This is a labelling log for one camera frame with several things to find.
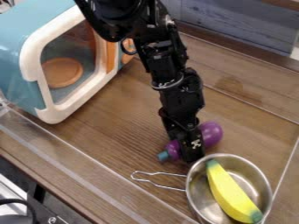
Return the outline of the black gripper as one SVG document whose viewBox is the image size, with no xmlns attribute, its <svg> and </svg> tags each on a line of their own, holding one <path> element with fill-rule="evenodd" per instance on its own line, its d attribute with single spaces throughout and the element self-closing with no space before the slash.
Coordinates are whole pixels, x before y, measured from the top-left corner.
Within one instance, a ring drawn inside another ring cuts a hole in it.
<svg viewBox="0 0 299 224">
<path fill-rule="evenodd" d="M 192 163 L 204 156 L 198 113 L 204 107 L 203 82 L 198 72 L 184 68 L 175 78 L 155 75 L 152 88 L 160 94 L 159 116 L 171 140 L 178 139 L 182 159 Z"/>
</svg>

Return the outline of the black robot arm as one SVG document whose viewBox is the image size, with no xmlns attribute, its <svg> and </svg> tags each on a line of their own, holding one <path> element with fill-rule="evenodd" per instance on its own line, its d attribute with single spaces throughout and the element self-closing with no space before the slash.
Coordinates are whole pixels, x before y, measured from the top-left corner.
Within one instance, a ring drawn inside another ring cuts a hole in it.
<svg viewBox="0 0 299 224">
<path fill-rule="evenodd" d="M 203 82 L 187 66 L 188 54 L 176 23 L 160 0 L 74 0 L 94 31 L 108 42 L 132 39 L 135 53 L 160 94 L 159 116 L 182 159 L 204 156 L 198 112 L 204 107 Z"/>
</svg>

